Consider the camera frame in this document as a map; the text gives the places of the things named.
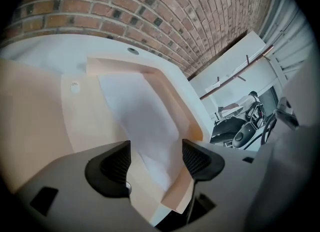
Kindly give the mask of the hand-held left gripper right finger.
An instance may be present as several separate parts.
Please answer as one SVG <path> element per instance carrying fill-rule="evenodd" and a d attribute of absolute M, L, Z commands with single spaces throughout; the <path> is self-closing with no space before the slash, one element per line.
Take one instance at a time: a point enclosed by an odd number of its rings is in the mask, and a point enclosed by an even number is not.
<path fill-rule="evenodd" d="M 182 154 L 194 180 L 192 199 L 206 210 L 192 219 L 197 211 L 191 203 L 182 232 L 252 232 L 248 222 L 257 190 L 257 152 L 184 139 Z"/>

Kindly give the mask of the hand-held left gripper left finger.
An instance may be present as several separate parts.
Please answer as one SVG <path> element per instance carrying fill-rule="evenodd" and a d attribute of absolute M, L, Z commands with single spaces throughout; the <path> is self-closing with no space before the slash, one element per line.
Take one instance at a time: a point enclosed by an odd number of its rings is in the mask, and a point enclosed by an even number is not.
<path fill-rule="evenodd" d="M 60 157 L 16 196 L 47 232 L 151 232 L 130 201 L 130 154 L 127 140 Z"/>

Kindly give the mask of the beige file box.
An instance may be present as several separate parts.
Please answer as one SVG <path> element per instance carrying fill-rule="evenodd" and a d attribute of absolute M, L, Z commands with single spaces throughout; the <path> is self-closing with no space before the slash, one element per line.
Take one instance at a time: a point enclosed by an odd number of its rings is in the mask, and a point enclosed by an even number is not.
<path fill-rule="evenodd" d="M 59 75 L 1 60 L 0 176 L 17 192 L 52 161 L 127 139 L 103 96 L 100 75 L 141 75 L 167 108 L 183 138 L 207 138 L 186 78 L 177 81 L 149 65 L 90 58 L 87 73 Z"/>

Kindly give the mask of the white A4 paper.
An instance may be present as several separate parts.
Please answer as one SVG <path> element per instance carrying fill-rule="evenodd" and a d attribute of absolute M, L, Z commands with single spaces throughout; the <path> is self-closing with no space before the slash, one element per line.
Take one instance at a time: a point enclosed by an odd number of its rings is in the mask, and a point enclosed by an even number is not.
<path fill-rule="evenodd" d="M 112 114 L 150 176 L 168 191 L 182 167 L 182 153 L 180 132 L 163 101 L 140 73 L 115 73 L 98 80 Z"/>

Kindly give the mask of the white desk with drawers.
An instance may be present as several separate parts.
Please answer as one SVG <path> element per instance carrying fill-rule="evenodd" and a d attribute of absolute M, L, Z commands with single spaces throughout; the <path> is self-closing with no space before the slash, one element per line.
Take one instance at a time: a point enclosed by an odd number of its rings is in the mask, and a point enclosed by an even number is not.
<path fill-rule="evenodd" d="M 130 53 L 127 48 L 136 49 L 139 55 Z M 0 50 L 0 61 L 16 61 L 59 75 L 85 75 L 90 58 L 149 65 L 167 72 L 177 81 L 186 78 L 178 66 L 154 54 L 138 47 L 95 36 L 75 34 L 40 36 L 10 44 Z M 200 116 L 200 121 L 207 133 L 207 138 L 199 141 L 208 142 L 213 127 L 212 122 L 196 92 L 191 97 L 191 102 L 190 109 Z M 180 135 L 181 154 L 184 139 L 189 138 L 183 138 Z M 133 188 L 129 199 L 133 208 L 151 225 L 151 229 L 171 211 L 183 213 L 191 200 L 194 187 L 193 179 L 183 158 L 176 180 L 168 191 L 164 191 L 150 176 L 141 156 L 133 149 L 131 141 L 130 154 L 131 164 L 126 179 Z"/>

